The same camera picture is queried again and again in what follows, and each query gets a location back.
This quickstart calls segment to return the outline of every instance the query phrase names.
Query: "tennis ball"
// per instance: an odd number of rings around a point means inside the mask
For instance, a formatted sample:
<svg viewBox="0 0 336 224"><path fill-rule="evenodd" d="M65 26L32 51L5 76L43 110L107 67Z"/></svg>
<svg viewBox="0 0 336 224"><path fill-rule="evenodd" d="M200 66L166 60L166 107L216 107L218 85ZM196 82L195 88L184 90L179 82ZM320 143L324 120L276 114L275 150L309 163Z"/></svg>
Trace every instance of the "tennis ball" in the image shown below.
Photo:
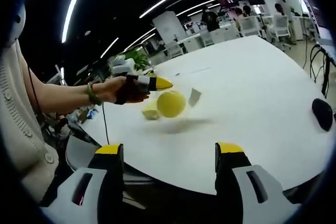
<svg viewBox="0 0 336 224"><path fill-rule="evenodd" d="M159 96L156 106L158 111L166 118L174 118L181 114L185 108L185 98L177 91L167 91Z"/></svg>

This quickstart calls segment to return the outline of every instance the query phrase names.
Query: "person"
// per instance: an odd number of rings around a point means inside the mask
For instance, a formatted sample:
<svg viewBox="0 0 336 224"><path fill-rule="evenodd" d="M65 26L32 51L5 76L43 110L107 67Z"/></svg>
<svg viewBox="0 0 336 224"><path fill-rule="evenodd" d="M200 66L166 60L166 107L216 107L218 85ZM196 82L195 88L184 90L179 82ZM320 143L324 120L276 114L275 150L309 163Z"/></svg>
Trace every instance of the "person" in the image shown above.
<svg viewBox="0 0 336 224"><path fill-rule="evenodd" d="M275 9L277 10L277 11L273 14L274 17L277 17L277 16L285 16L285 15L286 15L285 12L284 12L284 10L282 9L282 6L281 6L280 4L276 3L276 4L274 5L274 7L275 7ZM269 32L270 32L271 34L274 34L274 33L275 33L275 32L274 32L274 26L273 26L273 25L268 26L268 30L269 30Z"/></svg>
<svg viewBox="0 0 336 224"><path fill-rule="evenodd" d="M219 29L219 19L217 14L210 12L206 6L203 7L202 12L203 14L201 21L206 24L208 31Z"/></svg>
<svg viewBox="0 0 336 224"><path fill-rule="evenodd" d="M288 17L288 23L289 23L289 32L290 32L290 43L293 45L296 45L296 35L294 30L294 23L293 23L293 13L290 10L290 6L288 5L286 0L277 0L277 4L280 4L282 7L282 10L285 15Z"/></svg>
<svg viewBox="0 0 336 224"><path fill-rule="evenodd" d="M18 37L25 23L24 6L13 18L13 27L0 59L0 131L4 146L21 182L41 204L66 178L61 179L58 154L43 140L34 111L67 114L81 106L101 102L115 103L126 77L115 77L88 86L58 86L41 82L29 69ZM148 94L134 92L127 102L141 102Z"/></svg>
<svg viewBox="0 0 336 224"><path fill-rule="evenodd" d="M245 15L244 15L242 9L240 9L239 7L235 8L235 13L237 15L237 18L236 18L236 27L237 27L238 31L240 31L239 20L242 19L242 18L245 18Z"/></svg>
<svg viewBox="0 0 336 224"><path fill-rule="evenodd" d="M253 11L251 9L251 7L249 7L247 4L244 4L243 6L243 11L244 11L244 14L245 14L245 17L248 17L248 16L256 16L256 12Z"/></svg>

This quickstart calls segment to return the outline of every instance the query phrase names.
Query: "potted plant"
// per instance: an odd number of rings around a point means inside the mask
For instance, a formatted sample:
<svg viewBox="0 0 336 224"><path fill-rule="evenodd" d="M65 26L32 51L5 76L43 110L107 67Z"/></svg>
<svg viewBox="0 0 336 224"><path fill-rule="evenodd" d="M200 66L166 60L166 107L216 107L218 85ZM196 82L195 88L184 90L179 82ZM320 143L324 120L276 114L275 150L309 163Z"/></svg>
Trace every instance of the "potted plant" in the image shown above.
<svg viewBox="0 0 336 224"><path fill-rule="evenodd" d="M134 68L136 71L144 70L147 66L149 66L148 57L145 54L140 53L136 49L132 49L125 54L125 58L132 58L134 60Z"/></svg>

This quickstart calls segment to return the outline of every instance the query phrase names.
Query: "black mouse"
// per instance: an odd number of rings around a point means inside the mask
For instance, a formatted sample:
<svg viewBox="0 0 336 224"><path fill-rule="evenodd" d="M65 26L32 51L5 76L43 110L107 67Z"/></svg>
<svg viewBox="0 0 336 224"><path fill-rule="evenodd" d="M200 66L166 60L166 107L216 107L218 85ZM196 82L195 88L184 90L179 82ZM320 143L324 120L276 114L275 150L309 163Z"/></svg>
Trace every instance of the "black mouse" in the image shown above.
<svg viewBox="0 0 336 224"><path fill-rule="evenodd" d="M330 105L319 99L316 98L313 103L311 108L313 109L313 113L319 122L320 126L322 129L325 131L330 131L331 126L332 126L332 109Z"/></svg>

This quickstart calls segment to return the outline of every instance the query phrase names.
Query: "table surface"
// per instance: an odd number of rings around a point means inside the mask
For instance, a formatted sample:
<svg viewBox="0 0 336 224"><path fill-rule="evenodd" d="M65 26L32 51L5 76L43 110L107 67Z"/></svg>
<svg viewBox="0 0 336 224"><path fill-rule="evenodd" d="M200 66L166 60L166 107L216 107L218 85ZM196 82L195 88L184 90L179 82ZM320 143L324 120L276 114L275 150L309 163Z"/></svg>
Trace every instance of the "table surface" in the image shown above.
<svg viewBox="0 0 336 224"><path fill-rule="evenodd" d="M173 89L198 104L174 119L146 121L139 104L105 103L110 143L124 144L124 161L149 176L206 194L215 191L215 143L236 143L252 164L283 186L298 186L323 171L336 125L325 132L311 111L319 87L281 50L256 36L234 39L156 67ZM82 128L107 143L100 113Z"/></svg>

